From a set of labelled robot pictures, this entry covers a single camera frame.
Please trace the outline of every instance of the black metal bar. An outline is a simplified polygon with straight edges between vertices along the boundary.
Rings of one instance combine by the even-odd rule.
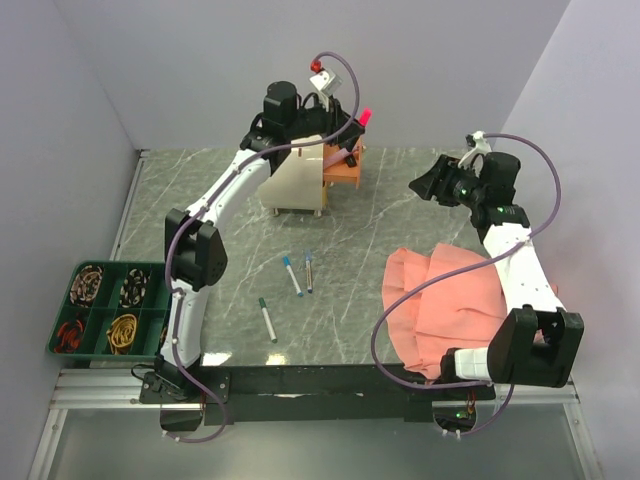
[[[424,383],[422,375],[407,372],[400,364],[385,367],[403,380]],[[220,366],[200,367],[193,374],[222,397],[233,422],[365,418],[431,422],[432,402],[464,401],[471,390],[408,389],[384,377],[375,365]],[[186,399],[168,395],[152,372],[145,376],[144,385],[141,403],[199,402],[201,398],[197,391]],[[473,390],[477,400],[495,398],[493,387]],[[219,424],[220,408],[211,398],[206,403],[205,424]]]

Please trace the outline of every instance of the white wall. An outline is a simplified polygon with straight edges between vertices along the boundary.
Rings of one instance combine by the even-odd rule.
[[[74,265],[106,258],[135,152],[51,0],[0,13],[0,476],[25,478],[59,364],[44,352]]]
[[[560,296],[584,317],[573,375],[614,480],[640,478],[638,19],[637,0],[573,0],[503,129],[539,142],[562,176],[560,214],[536,244]],[[551,206],[551,177],[534,155],[522,158],[517,199],[537,223]]]
[[[461,146],[506,120],[568,0],[55,0],[138,148],[235,146],[267,85],[333,49],[372,145]],[[348,82],[339,92],[351,104]]]

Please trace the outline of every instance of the green marker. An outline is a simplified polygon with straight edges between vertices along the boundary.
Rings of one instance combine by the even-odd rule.
[[[264,317],[264,323],[267,324],[269,337],[271,337],[271,341],[273,343],[278,343],[278,339],[276,337],[276,331],[273,329],[273,325],[271,324],[271,317],[269,317],[269,311],[267,310],[267,302],[265,302],[264,298],[262,297],[260,297],[258,301],[260,302],[260,308],[262,309],[262,316]]]

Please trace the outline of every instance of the red marker cap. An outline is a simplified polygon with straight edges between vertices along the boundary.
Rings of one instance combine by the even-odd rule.
[[[320,60],[314,60],[311,62],[311,70],[315,73],[320,73],[320,71],[322,71],[322,63]]]
[[[360,115],[360,120],[358,121],[363,127],[367,126],[367,123],[369,123],[369,119],[371,119],[371,115],[373,115],[373,111],[370,108],[365,108],[362,111],[362,114]]]

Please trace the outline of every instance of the pink cloth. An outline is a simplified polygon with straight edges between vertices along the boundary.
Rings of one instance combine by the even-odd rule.
[[[484,260],[438,244],[431,258],[400,248],[387,260],[382,302],[388,308],[406,292],[443,273]],[[423,290],[387,319],[389,336],[405,368],[433,381],[449,348],[486,347],[506,318],[507,307],[493,265],[457,275]]]

